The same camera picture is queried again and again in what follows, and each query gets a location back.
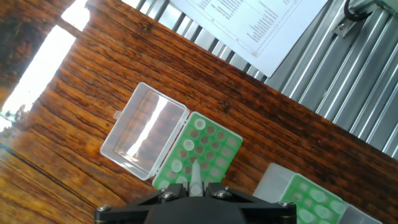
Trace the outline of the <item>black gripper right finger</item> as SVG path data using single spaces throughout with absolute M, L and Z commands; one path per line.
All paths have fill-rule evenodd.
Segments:
M 270 203 L 223 184 L 208 184 L 204 196 L 205 214 L 216 223 L 297 223 L 293 202 Z

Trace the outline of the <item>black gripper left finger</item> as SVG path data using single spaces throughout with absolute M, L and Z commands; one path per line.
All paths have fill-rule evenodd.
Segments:
M 156 193 L 123 207 L 104 204 L 94 212 L 94 223 L 144 223 L 150 210 L 162 204 L 188 197 L 190 184 L 170 184 Z

